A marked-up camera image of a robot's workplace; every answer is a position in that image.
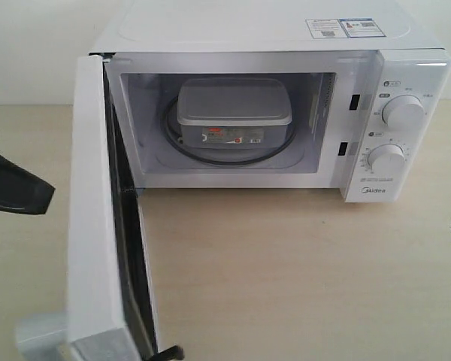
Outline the white microwave door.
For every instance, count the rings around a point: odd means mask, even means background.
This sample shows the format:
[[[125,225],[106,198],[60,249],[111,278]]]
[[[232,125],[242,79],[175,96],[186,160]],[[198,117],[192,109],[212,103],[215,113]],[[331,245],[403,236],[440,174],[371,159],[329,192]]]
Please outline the white microwave door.
[[[67,340],[75,360],[146,360],[153,346],[117,253],[103,60],[77,61],[68,225]]]

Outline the glass turntable plate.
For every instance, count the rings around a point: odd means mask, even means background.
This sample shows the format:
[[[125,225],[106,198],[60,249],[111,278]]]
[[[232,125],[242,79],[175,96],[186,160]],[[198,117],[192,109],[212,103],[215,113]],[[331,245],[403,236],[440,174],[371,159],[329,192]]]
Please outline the glass turntable plate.
[[[281,154],[294,141],[296,131],[292,116],[286,142],[277,148],[214,150],[188,147],[183,144],[180,125],[177,123],[177,98],[178,96],[169,99],[168,102],[161,105],[159,126],[162,136],[177,152],[198,162],[224,167],[256,164]]]

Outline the blue white warning sticker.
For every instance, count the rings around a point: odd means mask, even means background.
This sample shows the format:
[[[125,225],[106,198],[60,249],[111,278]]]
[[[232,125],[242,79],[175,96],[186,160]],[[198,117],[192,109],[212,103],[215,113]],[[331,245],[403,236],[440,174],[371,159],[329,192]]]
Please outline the blue white warning sticker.
[[[385,38],[372,18],[340,18],[305,20],[314,39]]]

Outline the white plastic food container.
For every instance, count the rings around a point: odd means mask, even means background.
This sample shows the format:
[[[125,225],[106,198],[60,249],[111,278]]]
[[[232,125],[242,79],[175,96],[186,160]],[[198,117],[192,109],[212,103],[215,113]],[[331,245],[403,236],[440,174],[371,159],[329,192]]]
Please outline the white plastic food container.
[[[285,86],[260,77],[191,79],[180,88],[177,123],[183,144],[232,150],[282,146],[292,122]]]

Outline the white upper power knob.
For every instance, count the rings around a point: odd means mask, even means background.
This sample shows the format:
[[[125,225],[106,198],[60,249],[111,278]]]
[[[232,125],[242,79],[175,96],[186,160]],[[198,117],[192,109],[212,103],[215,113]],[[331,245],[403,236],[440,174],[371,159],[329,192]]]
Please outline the white upper power knob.
[[[399,96],[386,104],[382,111],[382,118],[390,129],[416,129],[423,124],[425,109],[417,97]]]

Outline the white Midea microwave oven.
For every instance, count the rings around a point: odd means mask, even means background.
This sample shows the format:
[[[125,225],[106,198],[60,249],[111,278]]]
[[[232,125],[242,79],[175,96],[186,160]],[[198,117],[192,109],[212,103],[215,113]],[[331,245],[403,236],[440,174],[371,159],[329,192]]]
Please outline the white Midea microwave oven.
[[[305,20],[372,18],[385,38],[314,39]],[[126,1],[87,56],[103,60],[112,186],[336,189],[346,202],[393,202],[451,69],[436,37],[394,1]],[[288,92],[295,138],[245,166],[208,165],[162,136],[161,105],[191,79],[260,77]],[[390,129],[382,111],[412,95],[416,129]],[[378,174],[368,155],[398,145],[405,165]]]

